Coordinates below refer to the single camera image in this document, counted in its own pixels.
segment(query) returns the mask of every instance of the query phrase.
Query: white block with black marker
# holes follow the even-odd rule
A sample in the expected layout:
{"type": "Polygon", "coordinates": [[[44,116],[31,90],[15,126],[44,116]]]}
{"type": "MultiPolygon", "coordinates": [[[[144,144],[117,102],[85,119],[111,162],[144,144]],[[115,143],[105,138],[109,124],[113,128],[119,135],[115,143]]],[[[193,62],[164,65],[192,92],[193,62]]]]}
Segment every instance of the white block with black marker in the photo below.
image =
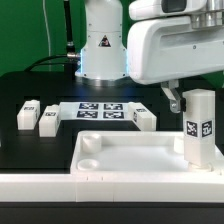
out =
{"type": "Polygon", "coordinates": [[[33,130],[40,116],[40,101],[26,101],[17,115],[18,130],[33,130]]]}
{"type": "Polygon", "coordinates": [[[39,122],[40,137],[55,137],[61,122],[60,106],[48,106],[39,122]]]}
{"type": "Polygon", "coordinates": [[[142,103],[128,103],[128,117],[141,131],[156,131],[157,117],[142,103]]]}
{"type": "Polygon", "coordinates": [[[215,160],[215,92],[196,89],[183,97],[187,102],[183,116],[185,160],[190,170],[210,167],[215,160]]]}

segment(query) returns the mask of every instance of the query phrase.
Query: white tray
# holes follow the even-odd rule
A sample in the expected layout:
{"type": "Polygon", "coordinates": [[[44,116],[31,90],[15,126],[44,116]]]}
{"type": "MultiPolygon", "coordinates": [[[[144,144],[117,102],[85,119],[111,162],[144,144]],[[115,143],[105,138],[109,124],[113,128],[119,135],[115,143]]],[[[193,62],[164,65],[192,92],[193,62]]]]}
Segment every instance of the white tray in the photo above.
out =
{"type": "Polygon", "coordinates": [[[174,150],[181,138],[181,132],[81,132],[71,165],[76,201],[224,202],[222,154],[217,150],[213,172],[189,172],[181,144],[174,150]]]}

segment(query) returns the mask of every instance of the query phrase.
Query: black qr-like marker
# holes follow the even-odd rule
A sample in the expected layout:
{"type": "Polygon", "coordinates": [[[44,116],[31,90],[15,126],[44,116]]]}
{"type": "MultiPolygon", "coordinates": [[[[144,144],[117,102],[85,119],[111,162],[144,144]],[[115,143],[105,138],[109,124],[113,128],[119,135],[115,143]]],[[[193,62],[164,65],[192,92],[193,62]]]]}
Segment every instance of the black qr-like marker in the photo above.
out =
{"type": "Polygon", "coordinates": [[[202,123],[202,138],[205,138],[212,134],[212,121],[202,123]]]}
{"type": "Polygon", "coordinates": [[[133,115],[133,120],[134,120],[134,122],[136,122],[137,123],[137,121],[138,121],[138,115],[134,112],[134,115],[133,115]]]}
{"type": "Polygon", "coordinates": [[[98,112],[96,111],[78,111],[77,118],[93,118],[96,119],[98,117],[98,112]]]}
{"type": "Polygon", "coordinates": [[[24,107],[24,110],[34,110],[34,107],[24,107]]]}
{"type": "Polygon", "coordinates": [[[198,124],[187,121],[187,135],[198,137],[198,124]]]}
{"type": "Polygon", "coordinates": [[[99,104],[98,103],[80,103],[79,109],[83,110],[98,110],[99,104]]]}
{"type": "Polygon", "coordinates": [[[104,112],[103,113],[104,119],[124,119],[123,112],[104,112]]]}
{"type": "Polygon", "coordinates": [[[104,110],[123,110],[121,103],[105,103],[104,110]]]}
{"type": "Polygon", "coordinates": [[[47,117],[54,117],[55,115],[56,115],[56,113],[54,113],[54,112],[47,112],[45,114],[45,116],[47,116],[47,117]]]}
{"type": "Polygon", "coordinates": [[[136,109],[139,113],[143,113],[143,112],[147,112],[147,110],[146,109],[136,109]]]}

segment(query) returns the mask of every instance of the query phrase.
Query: white box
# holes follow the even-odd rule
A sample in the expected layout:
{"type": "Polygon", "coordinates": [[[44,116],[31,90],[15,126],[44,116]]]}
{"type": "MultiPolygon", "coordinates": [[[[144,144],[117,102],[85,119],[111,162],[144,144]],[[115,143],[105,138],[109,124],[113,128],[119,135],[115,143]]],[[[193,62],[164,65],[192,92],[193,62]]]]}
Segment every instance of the white box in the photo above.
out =
{"type": "Polygon", "coordinates": [[[128,103],[128,117],[141,131],[155,131],[157,117],[141,103],[128,103]]]}
{"type": "Polygon", "coordinates": [[[183,93],[185,160],[204,166],[215,159],[215,92],[196,89],[183,93]]]}
{"type": "Polygon", "coordinates": [[[39,122],[40,137],[55,137],[61,122],[60,107],[48,106],[39,122]]]}
{"type": "Polygon", "coordinates": [[[26,101],[17,115],[19,130],[33,130],[40,116],[40,101],[26,101]]]}

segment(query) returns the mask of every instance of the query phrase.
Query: black cable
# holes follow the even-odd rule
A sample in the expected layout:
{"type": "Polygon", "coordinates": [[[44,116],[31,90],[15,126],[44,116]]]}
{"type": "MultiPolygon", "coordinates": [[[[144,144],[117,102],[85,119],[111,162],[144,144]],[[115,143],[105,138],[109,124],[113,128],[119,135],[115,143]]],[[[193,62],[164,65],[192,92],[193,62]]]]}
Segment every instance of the black cable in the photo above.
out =
{"type": "Polygon", "coordinates": [[[64,10],[65,10],[65,24],[67,34],[67,53],[75,52],[75,45],[73,42],[73,35],[72,35],[72,21],[71,21],[71,10],[69,0],[64,0],[64,10]]]}
{"type": "Polygon", "coordinates": [[[64,54],[59,54],[59,55],[53,55],[53,56],[50,56],[50,57],[46,57],[46,58],[43,58],[43,59],[40,59],[36,62],[34,62],[32,65],[30,65],[29,67],[27,67],[24,72],[29,72],[31,71],[34,67],[36,67],[38,64],[42,63],[42,62],[45,62],[45,61],[49,61],[49,60],[52,60],[52,59],[57,59],[57,58],[67,58],[67,55],[64,55],[64,54]]]}
{"type": "Polygon", "coordinates": [[[58,62],[58,63],[42,63],[42,64],[33,64],[32,68],[35,68],[37,66],[48,66],[48,65],[66,65],[70,64],[69,62],[58,62]]]}

